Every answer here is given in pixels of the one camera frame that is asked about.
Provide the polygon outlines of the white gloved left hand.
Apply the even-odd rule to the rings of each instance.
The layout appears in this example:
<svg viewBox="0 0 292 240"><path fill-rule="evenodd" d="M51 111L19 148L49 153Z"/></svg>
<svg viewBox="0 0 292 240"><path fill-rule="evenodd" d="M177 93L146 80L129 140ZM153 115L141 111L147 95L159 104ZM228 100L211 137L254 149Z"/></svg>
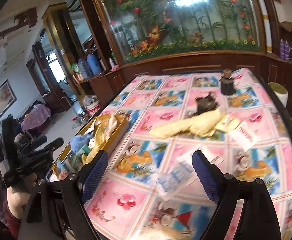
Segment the white gloved left hand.
<svg viewBox="0 0 292 240"><path fill-rule="evenodd" d="M11 214L17 219L22 219L24 206L29 201L33 188L36 185L37 174L32 173L23 178L21 185L7 188L7 204Z"/></svg>

